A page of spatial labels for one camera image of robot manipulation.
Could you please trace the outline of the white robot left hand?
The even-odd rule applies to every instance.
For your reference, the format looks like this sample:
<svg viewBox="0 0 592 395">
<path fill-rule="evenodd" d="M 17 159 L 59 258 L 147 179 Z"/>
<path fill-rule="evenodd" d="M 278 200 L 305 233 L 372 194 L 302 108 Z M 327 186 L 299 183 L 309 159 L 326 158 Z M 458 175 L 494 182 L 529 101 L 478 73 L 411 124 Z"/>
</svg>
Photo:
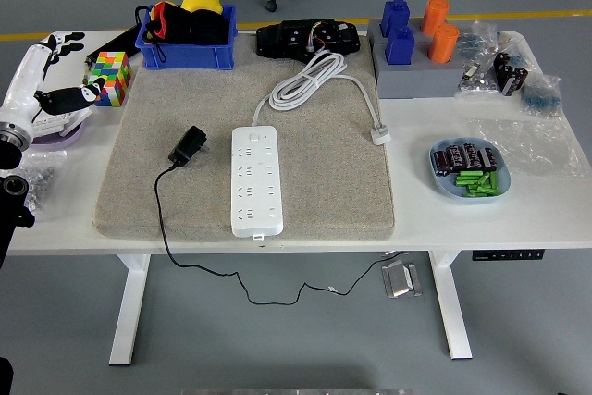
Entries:
<svg viewBox="0 0 592 395">
<path fill-rule="evenodd" d="M 32 45 L 7 89 L 1 106 L 1 132 L 24 146 L 34 137 L 33 120 L 43 110 L 51 116 L 79 111 L 90 107 L 105 87 L 100 77 L 92 83 L 68 87 L 49 93 L 41 91 L 50 66 L 59 59 L 83 48 L 81 31 L 55 32 Z"/>
</svg>

